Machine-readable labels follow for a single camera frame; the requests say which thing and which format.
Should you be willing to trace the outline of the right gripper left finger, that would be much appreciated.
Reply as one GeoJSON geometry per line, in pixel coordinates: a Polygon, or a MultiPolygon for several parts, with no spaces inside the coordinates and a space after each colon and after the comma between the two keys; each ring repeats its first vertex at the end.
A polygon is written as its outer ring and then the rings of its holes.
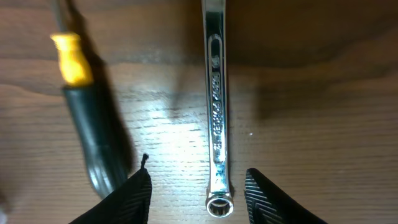
{"type": "Polygon", "coordinates": [[[152,196],[151,177],[145,168],[149,156],[144,154],[141,168],[117,190],[70,224],[147,223],[152,196]]]}

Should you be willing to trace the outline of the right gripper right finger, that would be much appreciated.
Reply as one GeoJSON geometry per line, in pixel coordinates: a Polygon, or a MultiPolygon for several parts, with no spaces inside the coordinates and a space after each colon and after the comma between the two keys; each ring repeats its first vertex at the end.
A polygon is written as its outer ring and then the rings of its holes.
{"type": "Polygon", "coordinates": [[[246,171],[244,196],[250,224],[326,224],[255,168],[246,171]]]}

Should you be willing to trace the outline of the silver ring wrench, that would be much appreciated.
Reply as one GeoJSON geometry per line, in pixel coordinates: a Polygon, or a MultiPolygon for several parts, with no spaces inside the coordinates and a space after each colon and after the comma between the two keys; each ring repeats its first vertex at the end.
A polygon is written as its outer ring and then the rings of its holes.
{"type": "Polygon", "coordinates": [[[210,158],[206,209],[224,218],[234,209],[228,165],[228,79],[226,74],[225,0],[202,0],[206,100],[210,158]]]}

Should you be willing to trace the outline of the black yellow screwdriver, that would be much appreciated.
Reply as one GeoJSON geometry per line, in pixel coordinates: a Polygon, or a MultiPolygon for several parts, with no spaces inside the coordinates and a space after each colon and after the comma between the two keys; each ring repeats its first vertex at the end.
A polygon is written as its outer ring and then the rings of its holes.
{"type": "Polygon", "coordinates": [[[59,0],[53,1],[53,11],[59,31],[50,38],[65,82],[63,95],[80,138],[88,178],[99,197],[106,198],[127,180],[127,167],[81,35],[67,26],[67,10],[59,0]]]}

